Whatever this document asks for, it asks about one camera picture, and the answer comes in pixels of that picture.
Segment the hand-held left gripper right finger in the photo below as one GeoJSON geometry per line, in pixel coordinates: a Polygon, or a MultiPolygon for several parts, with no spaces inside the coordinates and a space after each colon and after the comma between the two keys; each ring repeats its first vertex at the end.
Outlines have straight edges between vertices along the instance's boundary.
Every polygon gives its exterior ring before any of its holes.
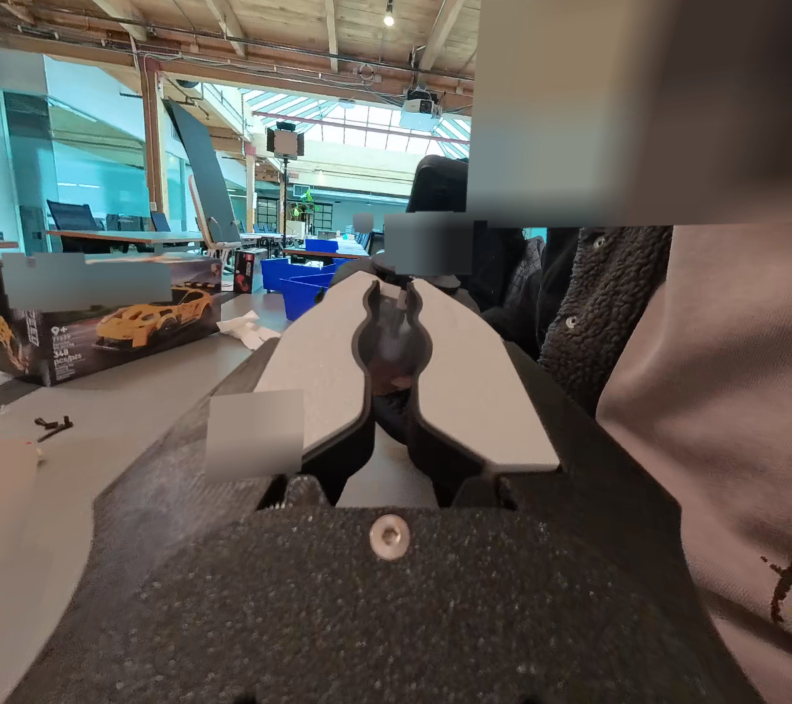
{"type": "Polygon", "coordinates": [[[500,335],[428,281],[410,287],[429,342],[413,383],[418,425],[488,473],[556,471],[559,456],[500,335]]]}

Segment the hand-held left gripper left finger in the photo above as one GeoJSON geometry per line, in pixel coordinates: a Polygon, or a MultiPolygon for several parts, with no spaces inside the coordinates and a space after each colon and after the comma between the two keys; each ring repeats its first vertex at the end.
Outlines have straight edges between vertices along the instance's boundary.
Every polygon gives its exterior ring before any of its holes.
{"type": "Polygon", "coordinates": [[[253,393],[262,468],[362,468],[375,429],[361,342],[380,282],[356,272],[282,334],[253,393]]]}

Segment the blue plastic bin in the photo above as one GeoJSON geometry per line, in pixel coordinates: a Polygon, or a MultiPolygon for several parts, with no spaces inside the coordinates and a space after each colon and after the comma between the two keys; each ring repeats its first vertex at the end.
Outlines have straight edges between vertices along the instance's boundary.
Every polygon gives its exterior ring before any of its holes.
{"type": "Polygon", "coordinates": [[[315,274],[315,267],[304,263],[292,263],[288,256],[262,259],[262,287],[266,292],[281,292],[282,281],[294,277],[315,274]]]}
{"type": "Polygon", "coordinates": [[[334,275],[334,272],[328,272],[327,269],[322,269],[318,274],[300,275],[281,280],[285,315],[290,322],[296,321],[322,301],[334,275]]]}
{"type": "Polygon", "coordinates": [[[304,242],[304,247],[300,250],[300,254],[306,257],[313,255],[344,260],[357,260],[370,256],[368,251],[355,238],[345,239],[339,236],[329,240],[307,239],[304,242]]]}

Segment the black jacket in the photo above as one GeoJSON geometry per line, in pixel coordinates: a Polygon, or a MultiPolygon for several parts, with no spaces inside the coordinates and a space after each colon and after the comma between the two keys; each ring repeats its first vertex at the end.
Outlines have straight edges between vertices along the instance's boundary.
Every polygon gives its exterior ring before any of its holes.
{"type": "Polygon", "coordinates": [[[568,291],[579,232],[550,228],[527,239],[521,229],[474,224],[471,273],[460,283],[498,334],[534,361],[568,291]]]}

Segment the white crumpled paper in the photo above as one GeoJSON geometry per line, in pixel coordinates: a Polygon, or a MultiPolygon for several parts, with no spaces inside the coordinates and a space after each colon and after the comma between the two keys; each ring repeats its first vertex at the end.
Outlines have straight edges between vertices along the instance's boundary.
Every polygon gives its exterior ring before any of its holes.
{"type": "Polygon", "coordinates": [[[255,352],[265,342],[281,337],[281,333],[260,325],[258,319],[257,313],[251,310],[240,317],[217,322],[217,329],[222,334],[240,340],[246,348],[255,352]]]}

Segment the small black red box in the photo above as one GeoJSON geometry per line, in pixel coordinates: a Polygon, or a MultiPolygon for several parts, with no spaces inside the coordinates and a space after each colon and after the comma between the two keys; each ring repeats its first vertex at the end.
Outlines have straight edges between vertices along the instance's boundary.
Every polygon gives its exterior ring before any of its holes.
{"type": "Polygon", "coordinates": [[[261,269],[261,259],[266,260],[269,254],[264,248],[240,248],[234,252],[232,290],[235,294],[250,294],[253,291],[254,278],[261,269]]]}

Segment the person's dark fleece jacket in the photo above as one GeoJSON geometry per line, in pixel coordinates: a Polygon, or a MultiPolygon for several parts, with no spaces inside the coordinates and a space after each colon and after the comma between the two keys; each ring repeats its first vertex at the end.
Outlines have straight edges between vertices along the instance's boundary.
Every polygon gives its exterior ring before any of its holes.
{"type": "Polygon", "coordinates": [[[535,308],[539,364],[589,416],[665,281],[670,225],[551,228],[535,308]]]}

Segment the white ceiling projector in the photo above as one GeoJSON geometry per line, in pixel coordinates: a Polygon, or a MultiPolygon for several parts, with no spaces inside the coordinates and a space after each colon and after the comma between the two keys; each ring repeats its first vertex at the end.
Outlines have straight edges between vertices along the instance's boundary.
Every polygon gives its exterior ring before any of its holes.
{"type": "Polygon", "coordinates": [[[407,90],[401,105],[398,125],[409,131],[432,133],[441,123],[440,96],[423,87],[407,90]]]}

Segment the black toy car box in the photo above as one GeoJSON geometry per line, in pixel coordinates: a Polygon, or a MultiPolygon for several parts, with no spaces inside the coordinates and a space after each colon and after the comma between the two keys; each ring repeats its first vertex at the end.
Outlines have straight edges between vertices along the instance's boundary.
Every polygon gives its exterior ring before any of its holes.
{"type": "Polygon", "coordinates": [[[218,331],[222,266],[196,254],[8,253],[2,374],[54,386],[218,331]]]}

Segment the studio light panel on stand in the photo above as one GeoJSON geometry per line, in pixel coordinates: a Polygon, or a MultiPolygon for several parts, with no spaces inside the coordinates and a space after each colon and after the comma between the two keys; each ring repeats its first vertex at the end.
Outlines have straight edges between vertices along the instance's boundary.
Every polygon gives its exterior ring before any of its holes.
{"type": "Polygon", "coordinates": [[[304,154],[304,134],[298,133],[296,125],[289,121],[277,121],[274,127],[266,130],[266,152],[272,154],[281,165],[280,186],[280,232],[281,243],[287,243],[287,192],[289,184],[289,164],[304,154]]]}

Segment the dark leaning board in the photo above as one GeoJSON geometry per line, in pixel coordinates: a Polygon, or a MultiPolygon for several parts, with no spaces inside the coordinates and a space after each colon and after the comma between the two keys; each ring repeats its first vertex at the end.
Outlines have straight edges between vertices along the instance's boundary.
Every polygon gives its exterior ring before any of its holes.
{"type": "Polygon", "coordinates": [[[193,170],[189,189],[206,245],[215,250],[240,247],[239,227],[208,128],[173,100],[166,99],[164,106],[193,170]]]}

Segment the person's pink shirt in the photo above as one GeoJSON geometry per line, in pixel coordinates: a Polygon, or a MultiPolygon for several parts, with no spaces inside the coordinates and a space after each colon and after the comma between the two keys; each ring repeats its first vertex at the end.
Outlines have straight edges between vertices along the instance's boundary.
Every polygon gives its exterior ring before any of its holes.
{"type": "Polygon", "coordinates": [[[678,501],[691,577],[753,687],[790,702],[790,223],[674,229],[596,418],[678,501]]]}

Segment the wooden office table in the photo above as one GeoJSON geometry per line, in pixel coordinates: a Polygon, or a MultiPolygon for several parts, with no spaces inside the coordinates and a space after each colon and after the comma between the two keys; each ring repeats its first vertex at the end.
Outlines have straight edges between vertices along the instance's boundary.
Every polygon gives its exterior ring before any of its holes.
{"type": "Polygon", "coordinates": [[[183,244],[194,248],[200,247],[204,243],[203,236],[194,232],[48,230],[46,234],[82,241],[99,241],[105,244],[144,244],[155,248],[165,244],[183,244]]]}

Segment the small black toy pieces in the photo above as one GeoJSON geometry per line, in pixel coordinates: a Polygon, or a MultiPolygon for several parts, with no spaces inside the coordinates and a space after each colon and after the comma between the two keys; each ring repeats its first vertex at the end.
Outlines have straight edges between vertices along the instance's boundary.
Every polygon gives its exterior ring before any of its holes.
{"type": "Polygon", "coordinates": [[[34,425],[44,430],[44,433],[37,438],[36,444],[41,444],[54,435],[67,431],[74,427],[74,422],[68,415],[64,415],[59,421],[47,421],[43,417],[37,417],[34,425]]]}

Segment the black office chairs row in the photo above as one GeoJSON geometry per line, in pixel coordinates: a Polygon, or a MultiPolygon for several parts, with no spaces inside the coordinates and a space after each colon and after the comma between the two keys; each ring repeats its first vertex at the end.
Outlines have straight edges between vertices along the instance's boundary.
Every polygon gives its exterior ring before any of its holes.
{"type": "Polygon", "coordinates": [[[101,221],[94,217],[88,204],[71,204],[47,200],[47,208],[55,228],[61,231],[115,231],[154,232],[150,217],[137,215],[108,214],[101,221]]]}

